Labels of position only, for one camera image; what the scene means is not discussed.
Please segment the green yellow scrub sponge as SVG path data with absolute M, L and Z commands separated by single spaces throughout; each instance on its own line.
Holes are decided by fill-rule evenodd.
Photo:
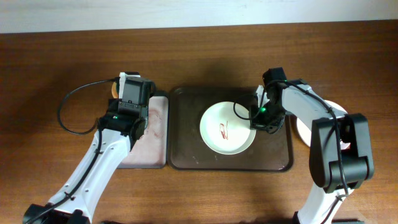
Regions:
M 111 94 L 113 98 L 119 98 L 118 83 L 114 82 L 111 87 Z

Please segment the white plate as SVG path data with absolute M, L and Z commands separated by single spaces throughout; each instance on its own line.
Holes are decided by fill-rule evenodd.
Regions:
M 339 104 L 329 100 L 325 100 L 325 103 L 328 108 L 333 108 L 333 112 L 337 118 L 342 118 L 347 114 L 347 111 Z M 301 102 L 298 103 L 297 106 L 294 106 L 293 109 L 293 114 L 297 117 L 296 125 L 298 133 L 303 142 L 309 147 L 312 136 L 312 121 L 320 118 L 333 118 L 331 114 L 328 113 L 327 109 L 319 101 L 316 101 L 313 98 L 309 100 L 301 100 Z M 342 140 L 340 140 L 340 144 L 342 149 L 350 147 L 350 143 L 343 143 Z
M 204 143 L 219 154 L 239 154 L 253 143 L 256 130 L 250 128 L 248 109 L 230 101 L 210 106 L 200 120 Z

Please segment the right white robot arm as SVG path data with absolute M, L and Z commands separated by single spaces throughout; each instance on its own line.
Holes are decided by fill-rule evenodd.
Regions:
M 252 129 L 278 132 L 292 114 L 311 130 L 309 169 L 313 186 L 293 223 L 331 223 L 341 204 L 374 175 L 367 118 L 338 110 L 302 79 L 288 80 L 270 68 L 262 80 L 257 108 L 249 110 Z

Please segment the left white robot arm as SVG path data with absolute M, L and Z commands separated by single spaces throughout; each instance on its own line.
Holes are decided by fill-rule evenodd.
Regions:
M 32 204 L 23 223 L 91 223 L 98 201 L 114 171 L 143 136 L 155 83 L 141 77 L 115 78 L 119 98 L 111 99 L 92 127 L 92 143 L 63 187 L 46 205 Z

